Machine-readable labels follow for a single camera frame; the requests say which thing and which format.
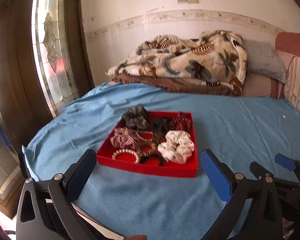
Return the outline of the black hair claw clip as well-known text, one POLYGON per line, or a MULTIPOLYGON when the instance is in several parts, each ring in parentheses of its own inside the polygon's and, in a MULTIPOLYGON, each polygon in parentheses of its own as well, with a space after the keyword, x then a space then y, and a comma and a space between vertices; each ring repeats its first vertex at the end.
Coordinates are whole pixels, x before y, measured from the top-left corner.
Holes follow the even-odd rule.
POLYGON ((153 130, 166 134, 170 130, 171 121, 172 118, 170 117, 155 116, 155 119, 152 122, 153 130))

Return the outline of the light blue cloth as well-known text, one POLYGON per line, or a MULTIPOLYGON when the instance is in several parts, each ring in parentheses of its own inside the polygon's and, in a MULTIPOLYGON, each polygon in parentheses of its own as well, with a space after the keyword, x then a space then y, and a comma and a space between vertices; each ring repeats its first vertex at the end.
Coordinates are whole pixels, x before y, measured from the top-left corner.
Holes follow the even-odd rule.
MULTIPOLYGON (((51 179, 87 149, 98 150, 122 114, 138 104, 149 111, 190 112, 197 150, 210 149, 234 172, 251 178, 255 161, 279 178, 295 180, 274 160, 278 153, 300 159, 300 113, 286 100, 168 93, 141 83, 104 83, 68 104, 23 147, 31 176, 51 179)), ((200 239, 224 202, 203 170, 194 178, 172 178, 99 165, 76 205, 123 236, 200 239)))

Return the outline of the striped floral pillow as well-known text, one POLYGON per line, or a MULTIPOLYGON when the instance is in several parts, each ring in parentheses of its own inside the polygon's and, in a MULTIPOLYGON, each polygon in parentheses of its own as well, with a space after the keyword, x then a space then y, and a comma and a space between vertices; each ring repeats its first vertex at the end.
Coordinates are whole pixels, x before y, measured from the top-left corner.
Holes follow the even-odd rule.
POLYGON ((293 57, 288 67, 284 95, 300 113, 300 57, 293 57))

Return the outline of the white dotted scrunchie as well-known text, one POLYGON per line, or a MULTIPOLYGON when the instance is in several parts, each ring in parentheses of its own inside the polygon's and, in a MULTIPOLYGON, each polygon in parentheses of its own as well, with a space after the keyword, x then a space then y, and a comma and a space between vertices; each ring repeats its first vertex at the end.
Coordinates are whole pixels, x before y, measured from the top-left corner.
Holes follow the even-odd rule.
POLYGON ((183 130, 170 130, 166 133, 165 139, 165 142, 157 146, 157 151, 167 162, 185 164, 195 149, 190 134, 183 130))

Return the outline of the dark red dotted scrunchie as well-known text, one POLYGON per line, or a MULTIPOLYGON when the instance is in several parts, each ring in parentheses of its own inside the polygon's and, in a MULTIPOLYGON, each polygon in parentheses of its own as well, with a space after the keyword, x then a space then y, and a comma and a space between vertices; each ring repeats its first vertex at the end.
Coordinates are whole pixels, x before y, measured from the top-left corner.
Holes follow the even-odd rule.
POLYGON ((186 113, 179 112, 170 120, 168 127, 174 131, 189 132, 192 127, 192 119, 186 113))

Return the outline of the red tray box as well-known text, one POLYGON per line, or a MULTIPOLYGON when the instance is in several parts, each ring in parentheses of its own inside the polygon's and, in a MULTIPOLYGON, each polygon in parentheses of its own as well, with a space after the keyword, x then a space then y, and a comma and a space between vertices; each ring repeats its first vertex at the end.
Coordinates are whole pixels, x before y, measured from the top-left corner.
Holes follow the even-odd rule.
POLYGON ((127 127, 123 118, 116 125, 113 131, 108 135, 97 152, 97 161, 99 164, 118 168, 125 171, 151 174, 156 176, 167 177, 185 177, 192 178, 196 176, 198 171, 198 158, 196 150, 196 139, 194 135, 194 124, 192 123, 190 134, 191 140, 195 144, 194 152, 185 164, 177 164, 167 162, 157 151, 157 146, 165 142, 165 135, 162 132, 153 130, 152 122, 155 116, 159 117, 175 117, 179 112, 148 112, 149 128, 146 130, 136 131, 140 138, 140 147, 137 150, 114 148, 110 142, 110 138, 114 134, 114 129, 118 127, 127 127))

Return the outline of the red plaid scrunchie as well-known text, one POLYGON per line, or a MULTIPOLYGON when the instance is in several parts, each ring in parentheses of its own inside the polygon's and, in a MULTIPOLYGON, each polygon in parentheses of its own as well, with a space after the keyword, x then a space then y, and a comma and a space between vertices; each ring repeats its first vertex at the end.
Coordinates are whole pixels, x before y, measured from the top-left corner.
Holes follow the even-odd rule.
POLYGON ((110 142, 114 148, 137 150, 140 147, 138 133, 127 127, 115 128, 110 142))

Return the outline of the grey pillow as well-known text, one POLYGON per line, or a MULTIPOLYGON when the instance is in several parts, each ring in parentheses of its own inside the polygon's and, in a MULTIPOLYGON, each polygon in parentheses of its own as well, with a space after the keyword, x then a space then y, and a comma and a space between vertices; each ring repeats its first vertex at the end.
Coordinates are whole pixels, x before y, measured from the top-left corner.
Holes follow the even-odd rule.
POLYGON ((276 50, 267 42, 244 40, 248 57, 248 70, 281 83, 286 81, 286 69, 276 50))

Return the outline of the leaf pattern blanket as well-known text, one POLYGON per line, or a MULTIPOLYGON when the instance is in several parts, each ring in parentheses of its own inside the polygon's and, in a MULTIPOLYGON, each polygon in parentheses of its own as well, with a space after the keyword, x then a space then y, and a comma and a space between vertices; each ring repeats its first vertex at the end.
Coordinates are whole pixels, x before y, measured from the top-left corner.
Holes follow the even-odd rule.
POLYGON ((204 31, 198 39, 159 35, 142 42, 107 76, 136 81, 173 80, 211 93, 241 95, 248 56, 241 35, 227 30, 204 31))

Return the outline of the grey black scrunchie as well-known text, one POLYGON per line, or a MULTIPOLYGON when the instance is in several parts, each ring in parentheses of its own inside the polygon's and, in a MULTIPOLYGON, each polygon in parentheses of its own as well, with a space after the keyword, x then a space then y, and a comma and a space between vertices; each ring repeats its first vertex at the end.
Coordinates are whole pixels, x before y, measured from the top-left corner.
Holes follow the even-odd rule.
POLYGON ((122 118, 130 129, 146 130, 149 128, 148 112, 143 104, 129 108, 122 118))

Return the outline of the stained glass door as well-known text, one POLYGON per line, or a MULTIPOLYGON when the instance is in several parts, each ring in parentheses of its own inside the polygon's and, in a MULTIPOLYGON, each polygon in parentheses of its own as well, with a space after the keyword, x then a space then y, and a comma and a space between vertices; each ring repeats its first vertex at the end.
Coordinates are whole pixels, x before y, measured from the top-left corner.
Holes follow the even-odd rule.
POLYGON ((0 0, 0 211, 17 213, 19 155, 93 81, 81 0, 0 0))

